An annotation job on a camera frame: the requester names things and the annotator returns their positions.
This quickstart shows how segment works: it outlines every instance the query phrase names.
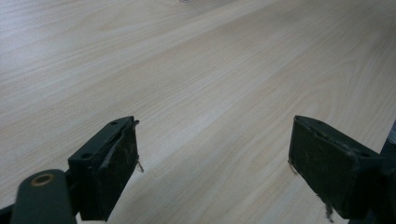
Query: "black mechanical part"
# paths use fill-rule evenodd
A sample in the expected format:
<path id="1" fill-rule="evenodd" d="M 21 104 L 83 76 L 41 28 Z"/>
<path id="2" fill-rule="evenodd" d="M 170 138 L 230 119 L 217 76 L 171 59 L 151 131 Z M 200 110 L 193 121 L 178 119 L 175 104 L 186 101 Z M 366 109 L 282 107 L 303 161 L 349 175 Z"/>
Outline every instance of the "black mechanical part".
<path id="1" fill-rule="evenodd" d="M 47 170 L 23 180 L 11 223 L 76 223 L 64 172 Z"/>
<path id="2" fill-rule="evenodd" d="M 290 164 L 309 187 L 342 218 L 395 223 L 389 197 L 394 157 L 383 157 L 328 124 L 296 116 L 290 142 Z"/>
<path id="3" fill-rule="evenodd" d="M 28 177 L 21 183 L 16 203 L 0 210 L 0 223 L 49 223 L 47 217 L 52 217 L 51 223 L 75 223 L 78 212 L 83 220 L 107 221 L 140 164 L 138 123 L 134 117 L 111 121 L 69 158 L 65 174 L 49 170 Z M 60 213 L 71 214 L 73 222 Z"/>

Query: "wood grain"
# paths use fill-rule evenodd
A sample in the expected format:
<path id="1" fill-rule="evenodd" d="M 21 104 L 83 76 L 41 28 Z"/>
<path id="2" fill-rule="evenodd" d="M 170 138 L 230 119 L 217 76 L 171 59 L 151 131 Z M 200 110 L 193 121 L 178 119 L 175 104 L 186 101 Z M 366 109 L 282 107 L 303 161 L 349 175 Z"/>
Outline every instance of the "wood grain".
<path id="1" fill-rule="evenodd" d="M 379 151 L 395 71 L 391 0 L 1 1 L 0 206 L 134 115 L 146 172 L 109 223 L 329 223 L 292 118 Z"/>

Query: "light wood surface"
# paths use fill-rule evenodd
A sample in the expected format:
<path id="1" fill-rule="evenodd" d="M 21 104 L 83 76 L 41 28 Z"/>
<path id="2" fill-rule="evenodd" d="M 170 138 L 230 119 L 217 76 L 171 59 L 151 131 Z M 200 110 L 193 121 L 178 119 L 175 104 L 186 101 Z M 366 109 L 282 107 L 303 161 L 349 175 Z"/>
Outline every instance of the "light wood surface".
<path id="1" fill-rule="evenodd" d="M 292 119 L 379 151 L 395 71 L 393 0 L 0 1 L 0 206 L 134 115 L 146 172 L 108 223 L 329 223 Z"/>

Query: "wooden table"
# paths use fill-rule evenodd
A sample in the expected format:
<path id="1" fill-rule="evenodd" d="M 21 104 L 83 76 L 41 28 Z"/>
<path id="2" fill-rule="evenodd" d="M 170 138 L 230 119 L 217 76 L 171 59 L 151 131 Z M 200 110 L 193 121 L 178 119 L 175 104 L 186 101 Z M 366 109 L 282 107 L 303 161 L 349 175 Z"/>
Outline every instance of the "wooden table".
<path id="1" fill-rule="evenodd" d="M 395 71 L 393 0 L 1 1 L 0 206 L 134 115 L 146 172 L 108 223 L 329 223 L 293 117 L 379 151 Z"/>

